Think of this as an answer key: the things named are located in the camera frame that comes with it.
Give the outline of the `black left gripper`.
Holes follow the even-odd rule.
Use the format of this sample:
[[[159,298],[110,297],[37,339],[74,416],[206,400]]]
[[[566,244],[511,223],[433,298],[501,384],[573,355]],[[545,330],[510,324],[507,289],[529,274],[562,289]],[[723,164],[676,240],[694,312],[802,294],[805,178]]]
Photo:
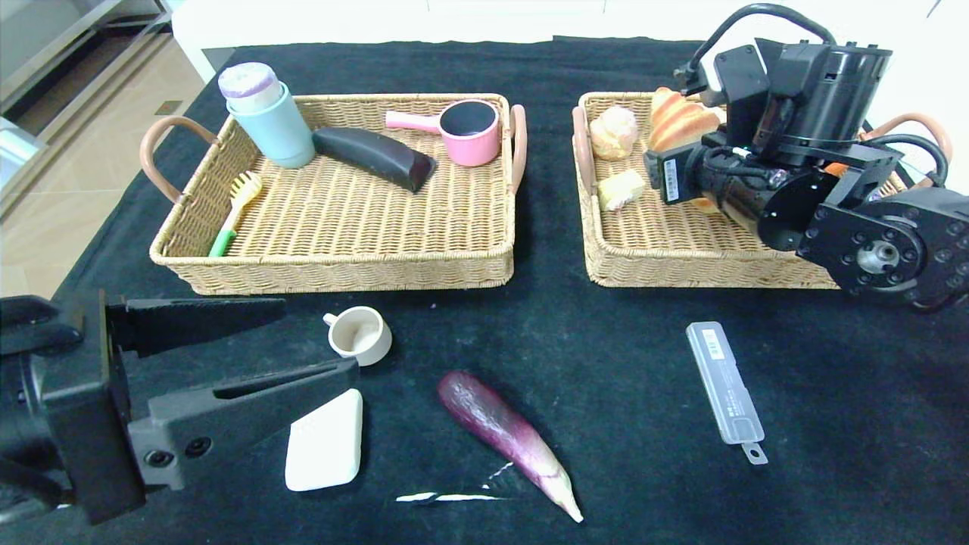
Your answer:
[[[148,416],[128,424],[119,348],[145,358],[228,338],[280,320],[287,301],[109,303],[101,291],[2,300],[3,525],[60,507],[79,508],[93,525],[121,516],[145,503],[145,485],[184,489],[360,375],[357,360],[340,358],[183,389],[152,397]]]

